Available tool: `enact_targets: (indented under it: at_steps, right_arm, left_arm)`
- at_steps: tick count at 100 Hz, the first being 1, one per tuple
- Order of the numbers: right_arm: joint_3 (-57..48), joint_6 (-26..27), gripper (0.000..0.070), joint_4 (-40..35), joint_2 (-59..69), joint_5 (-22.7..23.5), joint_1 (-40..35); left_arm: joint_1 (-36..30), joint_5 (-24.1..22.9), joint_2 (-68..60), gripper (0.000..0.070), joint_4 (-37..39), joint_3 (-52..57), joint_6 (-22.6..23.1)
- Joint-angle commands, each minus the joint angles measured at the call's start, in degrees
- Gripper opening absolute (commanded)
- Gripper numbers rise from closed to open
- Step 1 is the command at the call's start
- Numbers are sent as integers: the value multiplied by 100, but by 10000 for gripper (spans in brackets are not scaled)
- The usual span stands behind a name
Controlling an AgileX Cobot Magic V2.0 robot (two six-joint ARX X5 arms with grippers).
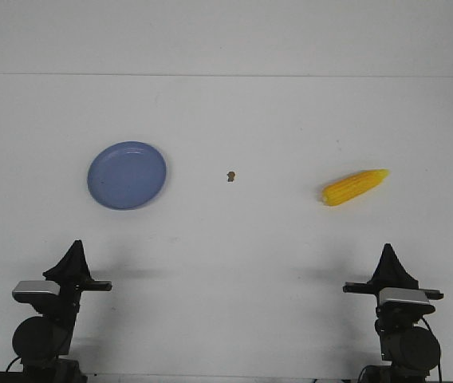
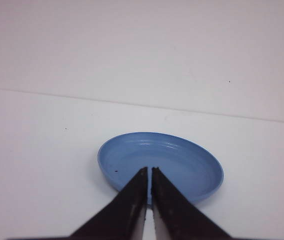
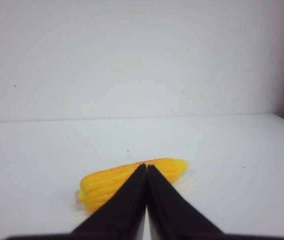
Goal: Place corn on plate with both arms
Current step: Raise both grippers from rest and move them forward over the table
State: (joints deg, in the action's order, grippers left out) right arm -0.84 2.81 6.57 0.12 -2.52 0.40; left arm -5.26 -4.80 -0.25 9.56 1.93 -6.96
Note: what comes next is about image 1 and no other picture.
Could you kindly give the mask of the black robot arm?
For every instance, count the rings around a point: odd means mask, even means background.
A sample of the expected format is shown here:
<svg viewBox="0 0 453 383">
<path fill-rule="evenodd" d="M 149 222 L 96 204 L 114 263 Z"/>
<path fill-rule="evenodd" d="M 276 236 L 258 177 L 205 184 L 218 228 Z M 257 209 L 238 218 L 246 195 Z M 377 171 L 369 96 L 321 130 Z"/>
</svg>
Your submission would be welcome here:
<svg viewBox="0 0 453 383">
<path fill-rule="evenodd" d="M 384 244 L 367 282 L 346 282 L 343 291 L 376 298 L 374 328 L 381 360 L 388 363 L 366 365 L 358 382 L 425 382 L 433 369 L 440 368 L 441 346 L 425 317 L 435 312 L 431 301 L 443 299 L 444 294 L 421 288 L 391 244 Z"/>
<path fill-rule="evenodd" d="M 81 295 L 110 291 L 110 281 L 92 277 L 84 246 L 77 239 L 41 280 L 20 281 L 12 290 L 14 301 L 28 304 L 36 316 L 24 320 L 12 337 L 22 364 L 22 376 L 33 382 L 86 382 L 77 360 L 66 359 L 73 339 Z"/>
</svg>

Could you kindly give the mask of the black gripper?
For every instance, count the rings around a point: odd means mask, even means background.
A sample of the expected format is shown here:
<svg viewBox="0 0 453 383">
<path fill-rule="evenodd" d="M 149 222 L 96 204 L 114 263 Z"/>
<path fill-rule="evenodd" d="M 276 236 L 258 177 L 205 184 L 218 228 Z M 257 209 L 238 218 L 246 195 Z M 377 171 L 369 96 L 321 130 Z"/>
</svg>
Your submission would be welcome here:
<svg viewBox="0 0 453 383">
<path fill-rule="evenodd" d="M 379 292 L 386 287 L 422 290 L 427 295 L 430 304 L 387 303 L 379 306 Z M 390 243 L 384 244 L 379 263 L 368 283 L 346 282 L 342 290 L 344 293 L 375 296 L 376 315 L 381 321 L 386 318 L 387 321 L 418 322 L 423 316 L 435 312 L 431 301 L 439 301 L 444 298 L 444 293 L 440 290 L 419 288 L 419 282 L 404 269 Z"/>
<path fill-rule="evenodd" d="M 93 280 L 81 240 L 77 239 L 63 258 L 44 271 L 46 280 L 56 282 L 61 290 L 58 296 L 32 297 L 30 305 L 42 315 L 52 319 L 63 319 L 76 314 L 80 309 L 81 295 L 85 291 L 110 291 L 111 281 Z"/>
</svg>

